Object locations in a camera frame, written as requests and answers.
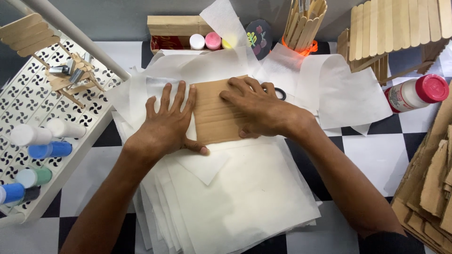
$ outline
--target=hand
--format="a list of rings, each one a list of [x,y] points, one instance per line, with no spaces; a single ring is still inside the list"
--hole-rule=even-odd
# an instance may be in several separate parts
[[[190,87],[187,103],[182,112],[180,108],[185,97],[185,81],[179,82],[173,105],[168,109],[170,92],[171,84],[167,83],[163,88],[158,113],[154,110],[155,96],[147,100],[146,120],[124,145],[129,151],[136,153],[140,160],[160,159],[180,149],[189,149],[202,155],[209,154],[204,144],[190,140],[185,135],[195,106],[196,87],[193,85]]]
[[[228,83],[238,88],[242,94],[222,91],[220,97],[234,104],[250,120],[239,131],[242,138],[259,135],[292,138],[295,133],[308,133],[311,127],[318,126],[314,115],[309,111],[278,99],[272,83],[260,85],[250,77],[230,78]]]

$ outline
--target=person's right hand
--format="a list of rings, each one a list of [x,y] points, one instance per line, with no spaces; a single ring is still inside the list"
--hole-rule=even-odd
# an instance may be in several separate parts
[[[239,136],[257,137],[283,135],[292,138],[295,133],[309,135],[317,121],[309,111],[278,99],[272,83],[253,78],[230,78],[228,83],[240,92],[222,91],[220,97],[230,101],[244,112],[250,121],[239,130]]]

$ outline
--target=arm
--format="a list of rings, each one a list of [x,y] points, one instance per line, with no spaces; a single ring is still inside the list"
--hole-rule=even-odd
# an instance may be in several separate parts
[[[314,115],[279,100],[272,83],[260,85],[247,77],[231,78],[229,84],[242,94],[222,91],[220,96],[246,113],[250,120],[239,133],[242,138],[258,134],[283,135],[294,140],[307,152],[334,202],[362,237],[381,231],[405,235],[386,199],[325,135]]]
[[[208,154],[205,145],[185,136],[195,104],[196,88],[190,88],[182,112],[185,82],[179,83],[171,109],[170,92],[171,84],[168,83],[163,88],[158,113],[154,111],[155,96],[148,99],[145,122],[124,144],[112,171],[83,209],[61,248],[62,254],[111,253],[132,196],[157,161],[166,154],[185,148]]]

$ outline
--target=person's left hand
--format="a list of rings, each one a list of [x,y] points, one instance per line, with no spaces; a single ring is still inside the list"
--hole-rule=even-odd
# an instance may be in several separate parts
[[[154,110],[155,96],[147,100],[146,120],[124,145],[125,149],[137,157],[136,159],[144,163],[160,159],[180,149],[189,149],[202,155],[209,154],[204,144],[190,140],[185,135],[195,106],[196,87],[194,85],[190,87],[187,103],[182,112],[180,108],[185,97],[185,81],[179,82],[173,105],[169,109],[170,92],[171,84],[167,83],[163,88],[160,110],[157,113]]]

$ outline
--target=table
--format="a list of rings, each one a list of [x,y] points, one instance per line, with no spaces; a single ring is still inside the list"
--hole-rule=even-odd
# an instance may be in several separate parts
[[[145,68],[151,60],[149,42],[98,42],[98,44],[126,70],[134,65]],[[335,53],[335,44],[320,42],[317,53]],[[390,70],[397,73],[399,69],[411,66],[416,60],[413,56],[416,55],[418,54],[411,51],[392,53],[389,58]],[[446,76],[446,80],[450,82],[451,66],[452,44],[432,66],[430,73]],[[383,89],[392,86],[393,83],[398,84],[417,76],[419,75],[415,72],[408,73],[389,82]],[[390,201],[437,108],[438,105],[431,105],[375,122],[371,125],[367,137],[350,127],[325,132]],[[317,219],[316,226],[307,226],[271,238],[245,253],[358,254],[360,240],[356,232],[349,227],[337,209],[304,151],[292,141],[287,142],[310,188],[318,199],[324,202],[320,206],[322,217]],[[0,253],[56,254],[77,216],[110,172],[120,151],[121,140],[116,126],[111,122],[41,219],[0,230]],[[413,244],[418,246],[417,253],[432,253],[422,243],[412,239]],[[113,252],[152,253],[151,250],[146,251],[144,248],[141,229],[132,203]]]

